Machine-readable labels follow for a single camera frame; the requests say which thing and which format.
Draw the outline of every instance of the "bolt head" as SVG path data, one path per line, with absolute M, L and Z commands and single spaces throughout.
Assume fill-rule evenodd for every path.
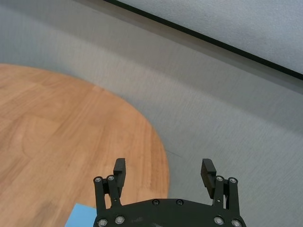
M 234 227 L 242 227 L 242 224 L 238 220 L 232 220 L 232 225 Z
M 214 222 L 215 222 L 216 224 L 218 224 L 218 225 L 223 225 L 223 224 L 224 224 L 223 219 L 220 218 L 220 217 L 215 217 L 215 218 L 214 218 Z
M 100 221 L 98 221 L 98 226 L 99 227 L 103 227 L 107 225 L 107 220 L 106 219 L 101 219 Z
M 184 203 L 183 200 L 177 200 L 177 201 L 176 201 L 176 204 L 178 204 L 178 205 L 180 205 L 180 206 L 183 205 L 183 203 Z
M 221 177 L 221 176 L 217 176 L 216 178 L 217 178 L 218 181 L 222 181 L 223 180 L 223 177 Z
M 232 182 L 232 183 L 237 183 L 237 180 L 234 179 L 234 178 L 229 179 L 229 181 Z
M 153 200 L 152 203 L 153 203 L 153 205 L 159 205 L 160 201 L 159 200 Z
M 122 224 L 124 221 L 125 221 L 125 218 L 123 216 L 118 216 L 115 219 L 115 223 L 118 225 Z

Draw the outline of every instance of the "white backdrop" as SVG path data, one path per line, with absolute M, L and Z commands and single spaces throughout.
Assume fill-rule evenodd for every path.
M 303 73 L 301 0 L 120 0 Z

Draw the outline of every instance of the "round wooden tabletop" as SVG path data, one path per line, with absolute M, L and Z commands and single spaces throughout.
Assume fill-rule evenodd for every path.
M 165 150 L 150 123 L 110 92 L 63 74 L 0 64 L 0 226 L 63 227 L 95 207 L 93 178 L 126 160 L 121 203 L 166 198 Z

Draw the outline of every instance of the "blue square object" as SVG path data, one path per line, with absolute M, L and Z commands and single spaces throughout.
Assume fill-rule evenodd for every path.
M 96 216 L 95 208 L 76 203 L 65 227 L 92 227 Z

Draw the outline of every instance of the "wooden table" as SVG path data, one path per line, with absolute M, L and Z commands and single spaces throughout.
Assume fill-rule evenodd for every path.
M 154 128 L 110 92 L 63 74 L 0 64 L 0 226 L 63 227 L 95 206 L 93 178 L 126 158 L 122 204 L 166 198 Z

